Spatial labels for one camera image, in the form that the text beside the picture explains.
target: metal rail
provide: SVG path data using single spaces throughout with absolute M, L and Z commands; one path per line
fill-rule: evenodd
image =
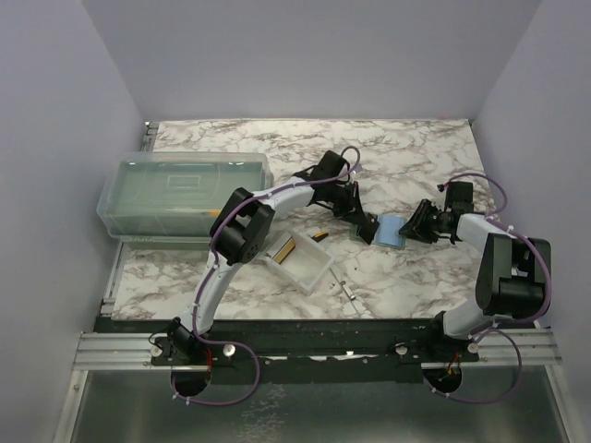
M 518 344 L 524 365 L 558 365 L 561 356 L 550 329 L 506 330 Z M 205 371 L 207 366 L 152 366 L 150 334 L 82 334 L 74 361 L 74 370 L 171 370 Z M 488 335 L 478 347 L 479 362 L 463 367 L 516 365 L 515 350 L 501 335 Z M 344 355 L 344 358 L 370 355 Z M 443 367 L 448 362 L 425 363 L 423 368 Z

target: green plastic box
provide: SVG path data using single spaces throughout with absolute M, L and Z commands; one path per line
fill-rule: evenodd
M 272 183 L 264 154 L 138 152 L 121 160 L 97 212 L 112 237 L 133 246 L 201 249 L 235 189 Z

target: lavender wall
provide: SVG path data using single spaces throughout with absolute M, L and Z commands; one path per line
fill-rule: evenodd
M 591 2 L 544 0 L 474 124 L 504 220 L 553 248 L 550 322 L 591 435 Z
M 142 118 L 77 0 L 0 6 L 0 440 L 51 441 L 114 243 L 95 215 Z
M 539 0 L 82 0 L 150 120 L 476 117 Z

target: metal frame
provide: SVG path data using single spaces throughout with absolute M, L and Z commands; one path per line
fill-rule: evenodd
M 55 430 L 54 443 L 66 443 L 72 439 L 88 374 L 88 371 L 72 371 L 67 387 L 66 400 Z
M 549 329 L 514 329 L 509 330 L 509 335 L 519 345 L 524 365 L 559 365 L 561 356 L 558 346 L 554 341 L 552 331 Z M 175 371 L 206 371 L 205 365 L 192 366 L 152 366 L 151 344 L 148 342 L 150 334 L 105 334 L 86 333 L 80 337 L 74 370 L 76 371 L 138 371 L 138 370 L 167 370 Z M 504 337 L 488 335 L 479 345 L 478 354 L 480 361 L 465 362 L 463 367 L 479 366 L 510 366 L 515 365 L 515 350 Z M 366 354 L 344 354 L 343 358 L 371 357 Z M 319 359 L 321 355 L 311 358 Z M 282 355 L 266 357 L 284 358 Z M 445 367 L 449 362 L 424 363 L 423 369 Z
M 146 134 L 141 151 L 153 150 L 158 132 L 158 123 L 146 123 Z M 123 264 L 129 254 L 129 247 L 119 243 L 115 250 L 114 263 L 109 275 L 101 304 L 100 317 L 113 314 L 115 298 L 123 273 Z M 586 442 L 585 431 L 579 414 L 573 404 L 566 378 L 561 366 L 558 345 L 551 329 L 510 329 L 511 337 L 519 345 L 524 365 L 546 367 L 549 384 L 557 403 L 560 418 L 567 438 L 573 443 Z M 154 338 L 164 334 L 155 334 Z M 54 443 L 71 441 L 82 402 L 89 371 L 205 371 L 204 365 L 193 366 L 152 366 L 149 333 L 83 333 L 78 343 L 76 358 L 70 378 L 66 400 L 62 409 Z M 478 362 L 463 362 L 463 367 L 512 366 L 515 365 L 515 351 L 505 338 L 497 334 L 487 336 L 479 345 Z M 350 355 L 345 358 L 370 357 Z M 447 362 L 424 363 L 424 369 L 446 366 Z

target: white marble countertop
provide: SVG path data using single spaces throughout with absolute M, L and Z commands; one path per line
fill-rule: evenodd
M 224 120 L 163 122 L 154 150 L 261 152 L 275 182 L 318 162 L 325 150 L 361 150 L 358 174 L 365 211 L 410 218 L 421 198 L 442 202 L 436 188 L 454 174 L 482 172 L 465 120 L 329 121 Z M 478 210 L 493 205 L 488 185 L 476 183 Z M 320 245 L 337 256 L 352 288 L 351 302 L 327 273 L 311 295 L 300 293 L 260 263 L 235 276 L 216 318 L 304 319 L 432 317 L 474 291 L 479 254 L 470 245 L 407 241 L 397 251 L 349 240 L 349 224 L 327 210 L 308 207 L 276 221 L 272 229 L 328 231 Z M 113 319 L 170 319 L 194 298 L 205 252 L 131 250 L 116 291 Z

